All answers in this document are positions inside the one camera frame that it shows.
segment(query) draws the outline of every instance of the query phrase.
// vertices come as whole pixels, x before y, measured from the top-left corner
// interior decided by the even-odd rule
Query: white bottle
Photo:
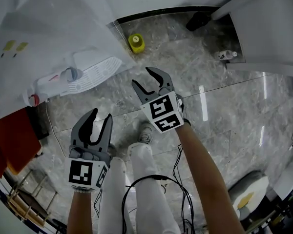
[[[223,51],[216,52],[216,58],[219,60],[230,60],[236,57],[237,55],[238,53],[231,50],[223,50]]]

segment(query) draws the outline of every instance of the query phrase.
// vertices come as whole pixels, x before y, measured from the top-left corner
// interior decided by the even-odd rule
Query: forearm
[[[243,233],[224,180],[206,148],[185,123],[176,128],[199,193],[210,234]]]
[[[67,234],[92,234],[91,194],[74,193],[69,212]]]
[[[227,192],[217,166],[191,126],[185,123],[177,128],[176,132],[184,149],[197,190],[201,193],[207,192],[209,195],[213,191]]]

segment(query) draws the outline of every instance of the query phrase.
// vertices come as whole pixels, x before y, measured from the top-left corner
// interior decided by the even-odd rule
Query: white pants
[[[158,174],[149,145],[134,143],[128,147],[134,180]],[[126,166],[114,158],[103,182],[99,234],[122,234],[122,200],[126,193]],[[180,234],[160,183],[147,178],[135,185],[137,196],[136,227],[138,234]],[[127,234],[134,233],[125,207]]]

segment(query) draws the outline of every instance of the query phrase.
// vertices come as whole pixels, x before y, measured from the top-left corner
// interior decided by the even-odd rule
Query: black cable
[[[96,199],[94,200],[94,203],[93,203],[94,210],[96,211],[96,214],[97,214],[98,217],[100,215],[101,198],[102,198],[102,187],[101,187],[101,189],[100,189],[100,191],[99,191],[99,193],[98,193],[98,195],[97,195],[97,197],[96,197]],[[98,203],[99,199],[100,199],[99,209],[97,209],[96,204]]]
[[[179,185],[179,187],[183,190],[183,192],[185,193],[187,199],[188,199],[188,202],[189,202],[189,206],[190,206],[190,212],[191,212],[191,226],[193,227],[193,222],[194,222],[194,212],[193,212],[193,204],[192,204],[192,200],[191,200],[191,197],[190,197],[190,194],[189,192],[179,183],[177,182],[176,180],[173,180],[167,176],[163,176],[163,175],[149,175],[149,176],[145,176],[145,177],[142,177],[136,181],[134,181],[131,186],[128,188],[127,192],[125,193],[124,195],[124,198],[123,198],[123,201],[122,201],[122,217],[123,217],[123,230],[122,230],[122,233],[125,234],[126,231],[127,231],[127,226],[126,226],[126,221],[125,221],[125,202],[126,202],[126,198],[127,198],[127,195],[130,191],[130,189],[132,187],[134,187],[138,182],[140,182],[141,180],[144,180],[144,179],[147,179],[147,178],[153,178],[155,180],[170,180],[172,182],[175,182],[176,184]]]
[[[183,148],[182,148],[182,145],[180,144],[180,145],[178,145],[178,150],[179,150],[179,153],[178,153],[178,155],[177,155],[177,159],[176,159],[176,163],[175,163],[175,165],[174,165],[174,168],[173,168],[173,171],[172,171],[172,175],[173,175],[173,177],[176,179],[176,181],[178,181],[181,185],[182,185],[182,181],[181,181],[181,178],[180,178],[180,174],[179,174],[179,170],[178,170],[178,163],[179,163],[179,161],[180,161],[180,158],[181,158],[181,154],[182,154],[182,151],[183,151]],[[175,169],[177,168],[177,171],[178,171],[178,176],[179,176],[179,180],[178,180],[178,178],[176,177],[176,173],[175,173]],[[187,229],[186,229],[186,220],[187,219],[185,219],[185,216],[184,216],[184,204],[185,204],[185,199],[186,199],[186,197],[187,197],[187,200],[189,201],[189,195],[186,195],[185,194],[185,192],[183,191],[183,196],[182,196],[182,206],[181,206],[181,219],[182,219],[182,223],[183,223],[183,229],[184,229],[184,233],[186,232],[186,231],[188,231]],[[193,221],[193,218],[194,218],[194,216],[193,216],[193,214],[194,214],[194,212],[193,211],[190,211],[190,214],[191,214],[191,220]],[[192,226],[192,228],[191,228],[191,234],[194,234],[195,233],[195,231],[194,231],[194,226]]]
[[[128,214],[131,213],[132,211],[136,210],[136,209],[137,209],[137,207],[135,209],[132,209],[130,212],[128,212]]]
[[[161,185],[161,187],[164,188],[164,194],[166,194],[166,187],[164,185]]]

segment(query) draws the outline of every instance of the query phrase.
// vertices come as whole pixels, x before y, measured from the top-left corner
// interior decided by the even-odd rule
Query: shoe
[[[139,134],[138,142],[149,145],[153,140],[154,127],[150,123],[144,123],[141,126],[141,132]]]

